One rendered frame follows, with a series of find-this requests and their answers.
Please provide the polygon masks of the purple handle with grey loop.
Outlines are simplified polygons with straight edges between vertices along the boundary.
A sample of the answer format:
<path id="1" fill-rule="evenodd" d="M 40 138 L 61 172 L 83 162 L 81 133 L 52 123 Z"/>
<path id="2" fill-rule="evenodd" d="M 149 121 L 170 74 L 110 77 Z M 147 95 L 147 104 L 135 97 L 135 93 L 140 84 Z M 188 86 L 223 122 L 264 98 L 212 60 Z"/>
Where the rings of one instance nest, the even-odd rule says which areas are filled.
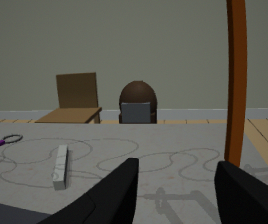
<path id="1" fill-rule="evenodd" d="M 12 137 L 12 136 L 20 136 L 18 137 L 18 139 L 16 140 L 4 140 L 4 139 L 8 139 L 8 137 Z M 17 143 L 18 140 L 22 139 L 22 133 L 10 133 L 10 135 L 2 137 L 2 139 L 0 140 L 0 145 L 4 145 L 5 143 Z"/>

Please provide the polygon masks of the pale grey rectangular bar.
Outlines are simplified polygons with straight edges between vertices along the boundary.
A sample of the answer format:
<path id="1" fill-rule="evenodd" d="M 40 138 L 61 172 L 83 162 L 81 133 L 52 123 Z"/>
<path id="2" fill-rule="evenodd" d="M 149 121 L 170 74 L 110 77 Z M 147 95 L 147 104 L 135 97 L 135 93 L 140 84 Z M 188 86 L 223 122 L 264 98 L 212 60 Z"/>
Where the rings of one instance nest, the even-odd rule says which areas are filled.
<path id="1" fill-rule="evenodd" d="M 54 190 L 66 189 L 66 167 L 67 157 L 69 157 L 69 147 L 67 147 L 67 145 L 58 145 L 58 149 L 56 171 L 54 171 L 53 175 Z"/>

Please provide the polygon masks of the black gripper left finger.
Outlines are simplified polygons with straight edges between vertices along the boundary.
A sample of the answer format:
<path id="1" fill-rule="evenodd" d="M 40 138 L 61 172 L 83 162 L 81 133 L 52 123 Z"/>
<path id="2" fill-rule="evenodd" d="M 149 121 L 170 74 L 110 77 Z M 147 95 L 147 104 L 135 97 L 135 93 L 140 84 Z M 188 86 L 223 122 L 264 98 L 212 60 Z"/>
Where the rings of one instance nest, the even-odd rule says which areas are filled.
<path id="1" fill-rule="evenodd" d="M 38 224 L 133 224 L 139 159 L 129 157 L 66 208 Z"/>

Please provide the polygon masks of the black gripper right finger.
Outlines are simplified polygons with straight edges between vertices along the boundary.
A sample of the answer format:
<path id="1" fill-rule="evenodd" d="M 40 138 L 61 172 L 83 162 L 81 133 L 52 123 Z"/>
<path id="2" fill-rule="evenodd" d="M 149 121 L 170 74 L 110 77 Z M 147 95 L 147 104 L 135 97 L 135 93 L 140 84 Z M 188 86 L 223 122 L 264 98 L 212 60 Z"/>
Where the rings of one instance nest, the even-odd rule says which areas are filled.
<path id="1" fill-rule="evenodd" d="M 220 224 L 268 224 L 268 185 L 230 161 L 219 161 L 215 176 Z"/>

